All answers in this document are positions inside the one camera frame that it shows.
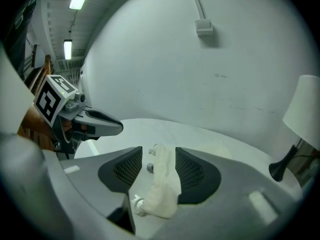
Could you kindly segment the cream drawstring cloth bag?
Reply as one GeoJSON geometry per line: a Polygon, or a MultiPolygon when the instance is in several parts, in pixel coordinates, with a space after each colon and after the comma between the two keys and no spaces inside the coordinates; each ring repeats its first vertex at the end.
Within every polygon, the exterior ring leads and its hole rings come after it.
{"type": "Polygon", "coordinates": [[[134,212],[170,219],[178,205],[197,205],[206,201],[222,182],[220,170],[181,147],[155,144],[148,151],[154,163],[147,165],[153,173],[150,190],[144,197],[133,200],[134,212]]]}

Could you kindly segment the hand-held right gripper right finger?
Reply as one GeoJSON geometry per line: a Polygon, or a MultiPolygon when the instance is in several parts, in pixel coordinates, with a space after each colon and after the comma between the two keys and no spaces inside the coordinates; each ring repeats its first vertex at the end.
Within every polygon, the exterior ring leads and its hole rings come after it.
{"type": "Polygon", "coordinates": [[[272,240],[303,197],[290,172],[275,181],[264,164],[250,164],[207,152],[175,150],[181,194],[169,218],[136,217],[143,240],[272,240]]]}

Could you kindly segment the white wall conduit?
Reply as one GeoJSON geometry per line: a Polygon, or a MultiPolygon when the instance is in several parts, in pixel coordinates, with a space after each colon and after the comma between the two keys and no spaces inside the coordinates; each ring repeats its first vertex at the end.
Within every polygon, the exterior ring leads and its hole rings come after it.
{"type": "Polygon", "coordinates": [[[203,11],[203,8],[202,8],[200,0],[194,0],[194,3],[195,3],[195,6],[197,8],[197,11],[198,11],[199,18],[201,20],[204,20],[205,19],[205,13],[203,11]]]}

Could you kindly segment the white shade table lamp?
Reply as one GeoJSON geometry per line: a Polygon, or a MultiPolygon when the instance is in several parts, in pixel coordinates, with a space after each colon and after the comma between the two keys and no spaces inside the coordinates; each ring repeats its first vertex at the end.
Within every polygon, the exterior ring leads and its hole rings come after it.
{"type": "Polygon", "coordinates": [[[320,77],[301,75],[282,119],[300,141],[320,151],[320,77]]]}

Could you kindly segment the person's black jacket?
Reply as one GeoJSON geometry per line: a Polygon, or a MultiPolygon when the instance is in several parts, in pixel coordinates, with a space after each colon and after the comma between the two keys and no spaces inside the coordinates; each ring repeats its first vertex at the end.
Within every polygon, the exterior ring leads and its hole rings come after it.
{"type": "Polygon", "coordinates": [[[26,0],[17,13],[7,37],[4,48],[8,59],[22,81],[25,80],[25,52],[28,27],[32,19],[37,0],[26,0]]]}

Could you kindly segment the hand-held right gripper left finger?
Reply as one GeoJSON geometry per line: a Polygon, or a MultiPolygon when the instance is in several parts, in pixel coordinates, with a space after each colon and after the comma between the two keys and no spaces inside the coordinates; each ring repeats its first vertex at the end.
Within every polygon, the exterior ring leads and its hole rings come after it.
{"type": "Polygon", "coordinates": [[[142,169],[143,148],[61,161],[80,195],[109,222],[135,234],[129,190],[142,169]]]}

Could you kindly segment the brown wooden staircase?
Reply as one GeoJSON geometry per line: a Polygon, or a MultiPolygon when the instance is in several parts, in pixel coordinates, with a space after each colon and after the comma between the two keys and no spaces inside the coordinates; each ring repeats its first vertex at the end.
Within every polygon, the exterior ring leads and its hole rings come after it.
{"type": "MultiPolygon", "coordinates": [[[[25,59],[24,64],[24,73],[30,70],[30,74],[28,74],[25,78],[24,83],[30,90],[30,92],[36,96],[40,91],[40,87],[45,80],[47,75],[52,73],[52,61],[50,55],[44,55],[44,63],[41,67],[36,67],[36,56],[37,56],[38,45],[35,44],[32,49],[32,53],[25,59]]],[[[37,145],[39,145],[44,150],[54,151],[55,145],[52,140],[36,131],[30,130],[29,128],[23,128],[22,126],[18,129],[18,135],[25,137],[37,145]]]]}

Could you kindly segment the white wall junction box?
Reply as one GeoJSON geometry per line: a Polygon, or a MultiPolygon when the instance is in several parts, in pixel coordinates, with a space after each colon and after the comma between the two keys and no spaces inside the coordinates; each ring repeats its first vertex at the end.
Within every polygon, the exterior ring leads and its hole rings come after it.
{"type": "Polygon", "coordinates": [[[198,19],[195,21],[197,35],[210,36],[214,34],[214,28],[210,19],[198,19]]]}

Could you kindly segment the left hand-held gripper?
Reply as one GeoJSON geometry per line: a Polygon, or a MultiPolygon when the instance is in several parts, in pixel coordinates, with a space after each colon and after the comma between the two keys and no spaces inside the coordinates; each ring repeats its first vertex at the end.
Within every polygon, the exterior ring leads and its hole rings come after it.
{"type": "Polygon", "coordinates": [[[44,78],[35,96],[34,107],[58,141],[59,152],[74,154],[81,142],[79,133],[87,137],[105,137],[116,136],[123,131],[124,126],[116,117],[97,109],[81,112],[85,106],[85,94],[63,76],[47,75],[44,78]],[[74,129],[68,135],[63,129],[64,121],[75,123],[74,129]]]}

